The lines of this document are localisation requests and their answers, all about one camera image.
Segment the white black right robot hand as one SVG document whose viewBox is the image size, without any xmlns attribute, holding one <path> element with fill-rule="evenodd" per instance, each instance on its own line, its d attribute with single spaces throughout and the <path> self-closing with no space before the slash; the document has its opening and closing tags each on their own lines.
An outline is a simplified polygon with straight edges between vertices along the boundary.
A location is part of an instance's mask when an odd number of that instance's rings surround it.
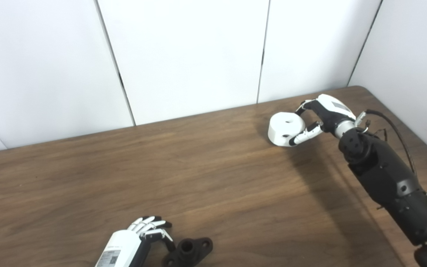
<svg viewBox="0 0 427 267">
<path fill-rule="evenodd" d="M 324 93 L 315 99 L 303 101 L 295 110 L 295 114 L 301 116 L 306 110 L 312 110 L 320 120 L 312 123 L 298 135 L 292 137 L 289 140 L 290 146 L 296 146 L 313 139 L 322 132 L 330 132 L 340 139 L 348 130 L 357 127 L 354 113 L 343 102 Z"/>
</svg>

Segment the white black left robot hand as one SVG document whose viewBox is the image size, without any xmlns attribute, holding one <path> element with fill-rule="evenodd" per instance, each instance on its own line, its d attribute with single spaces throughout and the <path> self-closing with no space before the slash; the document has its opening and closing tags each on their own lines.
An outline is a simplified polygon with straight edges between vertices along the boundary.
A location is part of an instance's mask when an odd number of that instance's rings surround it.
<svg viewBox="0 0 427 267">
<path fill-rule="evenodd" d="M 154 242 L 162 241 L 169 252 L 176 249 L 167 232 L 172 223 L 161 216 L 143 216 L 129 227 L 113 232 L 99 257 L 97 267 L 142 267 Z"/>
</svg>

